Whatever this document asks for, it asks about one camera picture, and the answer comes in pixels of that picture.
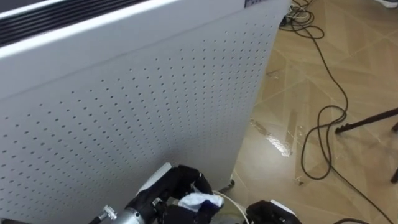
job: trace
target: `white cable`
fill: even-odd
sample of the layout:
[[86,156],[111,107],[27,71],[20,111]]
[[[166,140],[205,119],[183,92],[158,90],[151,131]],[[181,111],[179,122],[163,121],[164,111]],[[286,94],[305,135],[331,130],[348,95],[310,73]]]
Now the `white cable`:
[[217,191],[215,191],[215,190],[213,191],[213,193],[214,193],[214,194],[217,194],[217,195],[219,195],[219,196],[221,196],[221,197],[223,197],[223,198],[228,199],[233,205],[235,205],[235,207],[242,213],[242,215],[243,215],[244,220],[246,221],[246,223],[249,224],[249,220],[248,220],[248,218],[246,217],[246,213],[245,213],[244,211],[242,211],[242,209],[241,209],[241,207],[238,205],[238,203],[236,203],[234,200],[230,199],[230,198],[229,198],[227,195],[225,195],[225,194],[222,194],[222,193],[217,192]]

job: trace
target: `white cloth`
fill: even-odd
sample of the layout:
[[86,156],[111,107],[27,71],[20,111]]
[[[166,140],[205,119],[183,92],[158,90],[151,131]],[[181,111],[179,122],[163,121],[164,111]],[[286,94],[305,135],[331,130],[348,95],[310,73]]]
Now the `white cloth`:
[[221,208],[224,204],[224,198],[218,195],[209,195],[203,193],[190,193],[187,196],[183,197],[179,202],[178,205],[189,209],[193,212],[198,212],[202,203],[208,200],[213,205]]

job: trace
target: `black cable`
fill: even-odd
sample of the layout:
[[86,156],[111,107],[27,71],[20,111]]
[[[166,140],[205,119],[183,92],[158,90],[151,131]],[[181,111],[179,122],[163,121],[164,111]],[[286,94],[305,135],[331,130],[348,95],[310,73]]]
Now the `black cable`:
[[[360,196],[362,196],[366,201],[368,201],[377,211],[379,211],[381,213],[381,215],[384,216],[384,218],[386,218],[386,220],[390,223],[393,224],[392,220],[374,203],[372,202],[372,200],[370,200],[365,194],[363,194],[359,189],[357,189],[349,180],[347,180],[345,177],[343,177],[334,167],[333,167],[333,163],[332,163],[332,156],[331,156],[331,149],[330,149],[330,143],[329,143],[329,132],[330,132],[330,128],[338,123],[343,122],[346,117],[347,117],[347,110],[348,110],[348,97],[346,92],[344,91],[344,89],[340,86],[340,84],[335,80],[335,78],[333,77],[333,75],[331,74],[328,65],[326,64],[325,58],[323,57],[322,51],[319,48],[319,45],[317,43],[317,39],[322,39],[325,36],[324,31],[315,25],[312,25],[312,22],[315,20],[315,15],[312,12],[307,11],[308,7],[311,5],[311,3],[313,2],[313,0],[311,0],[310,2],[308,2],[307,0],[303,0],[305,1],[304,5],[299,4],[297,1],[293,0],[294,3],[296,3],[296,5],[298,5],[298,7],[293,7],[291,8],[290,13],[288,14],[288,21],[287,24],[290,25],[290,28],[288,29],[284,29],[284,28],[280,28],[281,30],[287,31],[287,32],[295,32],[297,35],[304,37],[304,38],[308,38],[311,39],[313,41],[313,43],[315,44],[315,47],[317,48],[320,57],[322,59],[322,62],[326,68],[326,71],[328,72],[329,77],[332,79],[332,81],[336,84],[336,86],[340,89],[341,93],[344,96],[345,99],[345,103],[346,106],[344,108],[341,108],[339,106],[336,105],[328,105],[323,107],[319,113],[318,113],[318,118],[317,118],[317,126],[312,128],[306,135],[304,143],[303,143],[303,149],[302,149],[302,154],[301,154],[301,168],[304,171],[304,174],[309,177],[310,179],[313,180],[322,180],[324,178],[326,178],[331,171],[333,171],[335,174],[337,174],[341,179],[343,179],[352,189],[354,189],[355,192],[357,192],[358,194],[360,194]],[[307,13],[308,14],[308,18],[306,18],[305,20],[300,20],[300,16],[303,13]],[[321,33],[321,35],[314,37],[313,34],[309,31],[309,29],[315,29],[317,31],[319,31]],[[320,124],[320,116],[322,114],[323,111],[325,111],[326,109],[337,109],[341,111],[341,116],[335,120],[333,120],[330,123],[327,124]],[[324,148],[324,144],[323,144],[323,139],[321,136],[321,128],[326,128],[326,151],[327,154],[325,152],[325,148]],[[304,155],[305,155],[305,149],[306,149],[306,145],[307,145],[307,141],[308,141],[308,137],[311,135],[312,132],[314,132],[315,130],[317,130],[318,133],[318,140],[319,140],[319,144],[320,144],[320,148],[322,150],[322,154],[323,157],[326,161],[326,163],[328,164],[328,169],[327,171],[318,177],[315,177],[311,174],[309,174],[307,172],[307,170],[305,169],[304,166]],[[341,224],[341,223],[345,223],[345,222],[356,222],[356,223],[361,223],[361,224],[367,224],[364,221],[361,220],[357,220],[354,218],[344,218],[342,220],[339,220],[338,222],[336,222],[335,224]]]

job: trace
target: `tiled floor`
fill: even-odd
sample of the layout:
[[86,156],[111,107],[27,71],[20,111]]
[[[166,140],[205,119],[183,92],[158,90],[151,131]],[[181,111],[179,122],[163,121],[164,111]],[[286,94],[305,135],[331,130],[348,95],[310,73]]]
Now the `tiled floor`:
[[[346,122],[398,107],[398,10],[372,0],[314,0],[310,10],[326,34],[318,43],[349,98]],[[243,205],[277,200],[304,224],[332,224],[344,217],[387,223],[335,174],[316,181],[302,172],[304,137],[329,104],[345,101],[313,42],[280,31],[236,163],[232,197]],[[328,110],[321,121],[339,116]],[[389,180],[398,167],[398,136],[390,131],[396,122],[398,116],[341,136],[330,133],[336,169],[394,222],[398,185]],[[305,167],[313,175],[326,168],[316,133],[308,140]]]

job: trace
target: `black tripod leg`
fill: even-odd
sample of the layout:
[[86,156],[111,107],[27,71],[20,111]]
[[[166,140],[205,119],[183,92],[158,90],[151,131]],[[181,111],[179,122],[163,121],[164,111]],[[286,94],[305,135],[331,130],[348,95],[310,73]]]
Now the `black tripod leg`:
[[397,169],[396,173],[392,176],[391,183],[393,183],[393,184],[398,183],[398,169]]
[[393,132],[398,132],[398,123],[396,123],[396,125],[394,125],[394,127],[392,127],[392,131]]
[[370,123],[373,123],[373,122],[376,122],[376,121],[380,121],[382,119],[390,118],[390,117],[395,116],[395,115],[398,115],[398,108],[383,112],[381,114],[372,116],[370,118],[366,118],[366,119],[364,119],[362,121],[358,121],[357,123],[345,124],[345,125],[343,125],[343,126],[341,126],[339,128],[336,128],[335,132],[336,132],[336,134],[339,134],[339,133],[342,133],[342,132],[345,132],[345,131],[348,131],[348,130],[351,130],[351,129],[354,129],[354,128],[357,128],[357,127],[360,127],[360,126],[365,125],[365,124],[370,124]]

